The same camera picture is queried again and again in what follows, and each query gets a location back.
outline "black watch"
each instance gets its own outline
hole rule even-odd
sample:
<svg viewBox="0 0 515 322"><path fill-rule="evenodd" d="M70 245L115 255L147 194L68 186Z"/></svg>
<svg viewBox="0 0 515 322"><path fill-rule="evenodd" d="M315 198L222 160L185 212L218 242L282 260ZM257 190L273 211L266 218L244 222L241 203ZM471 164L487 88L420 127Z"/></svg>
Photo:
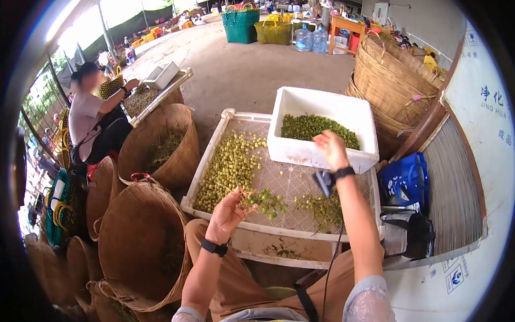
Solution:
<svg viewBox="0 0 515 322"><path fill-rule="evenodd" d="M351 166L348 166L343 169L338 169L333 173L334 181L336 182L336 180L338 180L340 178L345 178L349 175L355 175L355 174L356 174L356 172L354 172L354 169Z"/></svg>
<svg viewBox="0 0 515 322"><path fill-rule="evenodd" d="M227 253L227 243L216 245L214 243L211 243L210 241L206 240L205 238L202 239L202 248L207 250L208 252L216 253L218 254L218 257L224 257Z"/></svg>

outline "corrugated metal panel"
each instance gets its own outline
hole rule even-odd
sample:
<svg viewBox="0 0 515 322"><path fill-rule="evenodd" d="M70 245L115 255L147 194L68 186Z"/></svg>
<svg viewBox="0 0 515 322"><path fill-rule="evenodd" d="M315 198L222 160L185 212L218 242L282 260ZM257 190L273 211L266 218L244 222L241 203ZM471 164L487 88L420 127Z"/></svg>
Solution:
<svg viewBox="0 0 515 322"><path fill-rule="evenodd" d="M430 178L435 255L467 246L481 235L479 201L463 141L449 118L424 150Z"/></svg>

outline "khaki pants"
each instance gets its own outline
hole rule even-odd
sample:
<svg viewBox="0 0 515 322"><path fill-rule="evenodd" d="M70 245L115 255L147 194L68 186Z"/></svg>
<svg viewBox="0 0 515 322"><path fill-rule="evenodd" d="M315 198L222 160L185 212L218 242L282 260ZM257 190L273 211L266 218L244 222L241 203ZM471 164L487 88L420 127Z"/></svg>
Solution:
<svg viewBox="0 0 515 322"><path fill-rule="evenodd" d="M184 230L188 251L197 262L201 241L208 228L203 219L190 221ZM318 316L322 319L326 275L307 289ZM350 250L340 254L333 263L325 300L325 319L328 322L341 322L345 302L354 287L354 262ZM309 320L297 296L283 300L272 300L249 274L236 253L229 248L222 260L220 277L215 294L209 305L213 322L218 322L234 313L252 308L290 308Z"/></svg>

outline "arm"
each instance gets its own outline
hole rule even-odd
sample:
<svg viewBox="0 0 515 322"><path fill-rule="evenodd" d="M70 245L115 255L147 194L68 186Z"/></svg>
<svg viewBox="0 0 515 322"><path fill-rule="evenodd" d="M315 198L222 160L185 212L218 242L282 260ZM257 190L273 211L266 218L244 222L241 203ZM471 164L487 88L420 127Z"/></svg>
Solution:
<svg viewBox="0 0 515 322"><path fill-rule="evenodd" d="M130 81L125 84L125 88L127 91L132 90L133 88L137 87L140 81L137 79L131 79ZM123 89L119 89L116 93L111 95L108 99L105 100L105 102L100 105L99 112L102 114L106 114L111 112L125 97L125 91Z"/></svg>
<svg viewBox="0 0 515 322"><path fill-rule="evenodd" d="M345 152L345 141L330 131L313 138L327 163L334 172L350 165ZM372 211L361 194L354 176L346 176L336 181L340 195L341 211L345 229L354 258L354 283L362 279L383 276L383 249Z"/></svg>
<svg viewBox="0 0 515 322"><path fill-rule="evenodd" d="M217 245L225 244L245 216L237 188L216 205L205 239ZM200 250L198 260L184 283L181 307L192 308L205 318L215 294L221 262L218 254L211 254L203 248Z"/></svg>

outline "concrete floor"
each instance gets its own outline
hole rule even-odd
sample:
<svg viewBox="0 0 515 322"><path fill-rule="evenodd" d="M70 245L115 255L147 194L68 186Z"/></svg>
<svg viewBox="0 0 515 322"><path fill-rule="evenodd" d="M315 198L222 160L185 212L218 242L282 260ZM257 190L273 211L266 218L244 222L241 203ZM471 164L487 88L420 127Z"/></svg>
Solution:
<svg viewBox="0 0 515 322"><path fill-rule="evenodd" d="M344 93L347 88L355 66L351 55L298 52L292 45L227 43L221 17L210 14L203 19L208 24L155 40L154 46L137 54L137 61L123 70L124 78L129 80L144 79L157 64L170 61L181 69L193 69L194 76L181 86L181 91L185 104L195 109L193 118L201 153L224 109L271 114L277 89L282 86L333 93ZM186 192L187 189L173 195L178 199ZM293 287L296 280L311 271L253 261L245 263L263 287Z"/></svg>

